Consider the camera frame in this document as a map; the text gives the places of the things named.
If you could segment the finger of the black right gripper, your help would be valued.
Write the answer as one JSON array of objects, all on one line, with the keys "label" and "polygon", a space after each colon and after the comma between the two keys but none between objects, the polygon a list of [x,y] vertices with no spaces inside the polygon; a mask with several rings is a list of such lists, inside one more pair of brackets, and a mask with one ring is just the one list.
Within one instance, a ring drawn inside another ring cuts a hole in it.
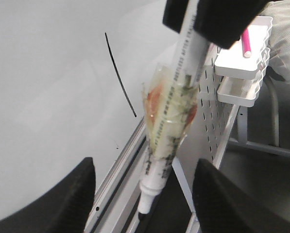
[{"label": "finger of the black right gripper", "polygon": [[207,41],[228,49],[267,3],[267,0],[200,0],[194,30]]},{"label": "finger of the black right gripper", "polygon": [[189,0],[167,0],[162,23],[180,33]]}]

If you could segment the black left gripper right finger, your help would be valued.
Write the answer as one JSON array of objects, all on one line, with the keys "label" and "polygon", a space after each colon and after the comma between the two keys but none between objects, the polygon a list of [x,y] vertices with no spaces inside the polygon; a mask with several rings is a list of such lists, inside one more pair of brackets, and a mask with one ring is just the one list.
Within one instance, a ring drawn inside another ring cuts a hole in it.
[{"label": "black left gripper right finger", "polygon": [[211,162],[199,159],[192,198],[203,233],[263,233],[254,204]]}]

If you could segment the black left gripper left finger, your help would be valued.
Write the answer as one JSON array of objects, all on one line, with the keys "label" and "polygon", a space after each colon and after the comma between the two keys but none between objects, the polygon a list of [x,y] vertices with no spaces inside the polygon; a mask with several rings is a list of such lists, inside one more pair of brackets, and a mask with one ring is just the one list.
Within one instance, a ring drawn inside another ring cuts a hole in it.
[{"label": "black left gripper left finger", "polygon": [[0,233],[82,233],[95,188],[93,159],[86,157],[43,196],[0,220]]}]

